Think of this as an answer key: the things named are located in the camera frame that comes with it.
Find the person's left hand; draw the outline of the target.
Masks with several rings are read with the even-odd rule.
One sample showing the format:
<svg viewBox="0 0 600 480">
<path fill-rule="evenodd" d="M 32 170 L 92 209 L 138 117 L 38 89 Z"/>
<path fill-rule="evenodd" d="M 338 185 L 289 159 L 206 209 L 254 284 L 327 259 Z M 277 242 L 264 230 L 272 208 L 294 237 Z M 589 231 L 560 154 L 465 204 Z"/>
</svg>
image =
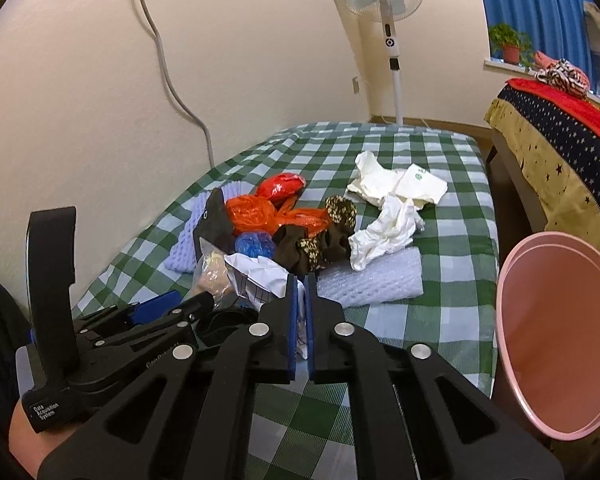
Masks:
<svg viewBox="0 0 600 480">
<path fill-rule="evenodd" d="M 66 440 L 65 431 L 43 431 L 37 434 L 18 401 L 12 413 L 8 433 L 8 448 L 12 456 L 33 479 L 46 456 Z"/>
</svg>

